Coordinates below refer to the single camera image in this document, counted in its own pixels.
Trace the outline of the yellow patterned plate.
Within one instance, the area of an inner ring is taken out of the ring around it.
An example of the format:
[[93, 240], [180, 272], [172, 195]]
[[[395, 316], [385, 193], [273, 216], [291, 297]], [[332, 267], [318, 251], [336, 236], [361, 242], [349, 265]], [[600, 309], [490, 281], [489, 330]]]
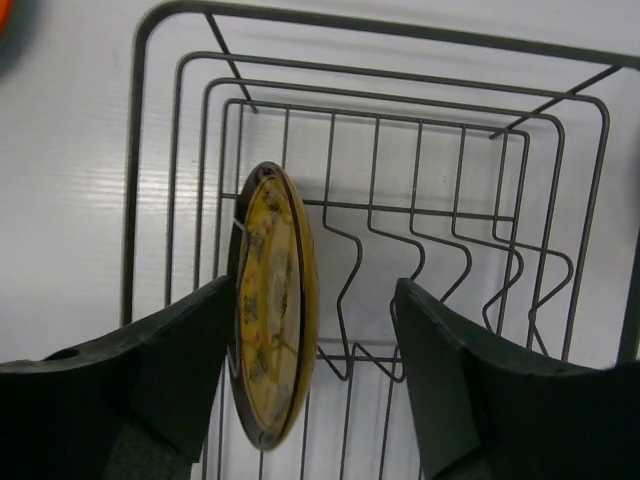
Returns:
[[294, 182], [273, 162], [251, 171], [236, 200], [227, 273], [236, 283], [236, 411], [251, 444], [270, 451], [302, 410], [319, 337], [312, 230]]

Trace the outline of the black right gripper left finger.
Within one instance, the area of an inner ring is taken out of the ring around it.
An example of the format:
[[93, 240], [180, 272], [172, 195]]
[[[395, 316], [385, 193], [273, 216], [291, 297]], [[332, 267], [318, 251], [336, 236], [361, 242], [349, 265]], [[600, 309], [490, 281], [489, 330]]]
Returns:
[[4, 363], [2, 477], [189, 478], [234, 308], [234, 283], [222, 276], [102, 337]]

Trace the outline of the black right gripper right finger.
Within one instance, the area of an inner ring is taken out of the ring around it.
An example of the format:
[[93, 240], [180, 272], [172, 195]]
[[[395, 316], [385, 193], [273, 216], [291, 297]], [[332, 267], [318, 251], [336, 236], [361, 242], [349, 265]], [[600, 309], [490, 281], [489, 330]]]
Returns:
[[635, 479], [639, 366], [592, 369], [521, 347], [408, 278], [394, 329], [428, 479]]

